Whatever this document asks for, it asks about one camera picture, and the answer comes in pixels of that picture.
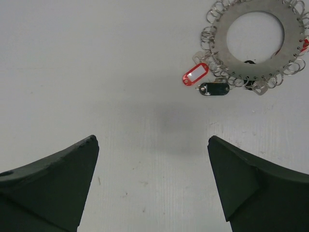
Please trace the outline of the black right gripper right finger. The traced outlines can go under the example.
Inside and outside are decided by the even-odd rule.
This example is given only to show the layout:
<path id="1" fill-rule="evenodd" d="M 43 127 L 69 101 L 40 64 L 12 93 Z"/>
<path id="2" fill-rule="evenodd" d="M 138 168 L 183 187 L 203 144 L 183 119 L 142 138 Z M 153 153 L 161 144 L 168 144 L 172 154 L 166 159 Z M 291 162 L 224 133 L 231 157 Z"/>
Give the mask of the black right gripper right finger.
<path id="1" fill-rule="evenodd" d="M 309 176 L 212 136 L 208 154 L 222 209 L 234 232 L 307 232 Z"/>

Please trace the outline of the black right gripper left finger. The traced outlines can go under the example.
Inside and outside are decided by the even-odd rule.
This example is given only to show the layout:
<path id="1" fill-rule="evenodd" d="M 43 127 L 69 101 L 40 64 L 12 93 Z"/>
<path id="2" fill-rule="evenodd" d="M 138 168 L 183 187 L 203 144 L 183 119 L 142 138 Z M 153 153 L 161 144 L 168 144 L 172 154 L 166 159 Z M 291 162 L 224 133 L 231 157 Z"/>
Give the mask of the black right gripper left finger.
<path id="1" fill-rule="evenodd" d="M 90 135 L 68 148 L 0 174 L 2 232 L 75 232 L 98 160 Z"/>

